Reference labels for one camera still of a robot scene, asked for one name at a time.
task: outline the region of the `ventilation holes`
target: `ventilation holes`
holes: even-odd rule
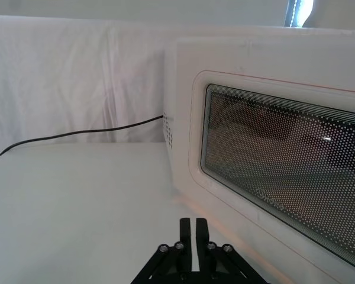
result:
[[[164,127],[164,137],[168,142],[168,145],[172,149],[172,132],[168,123],[168,118],[166,113],[163,114],[163,127]]]

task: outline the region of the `perforated mesh screen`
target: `perforated mesh screen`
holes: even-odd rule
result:
[[[355,265],[355,114],[210,85],[205,173]]]

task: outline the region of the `white cloth backdrop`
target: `white cloth backdrop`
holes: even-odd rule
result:
[[[163,114],[164,51],[182,36],[240,28],[0,16],[0,151],[30,138]],[[59,142],[164,141],[162,121]]]

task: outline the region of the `white wall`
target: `white wall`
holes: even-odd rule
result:
[[[314,0],[305,26],[355,30],[355,0]]]
[[[283,25],[288,0],[0,0],[0,15]]]

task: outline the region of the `white microwave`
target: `white microwave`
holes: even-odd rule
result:
[[[173,183],[270,283],[355,283],[355,32],[244,28],[166,54]]]

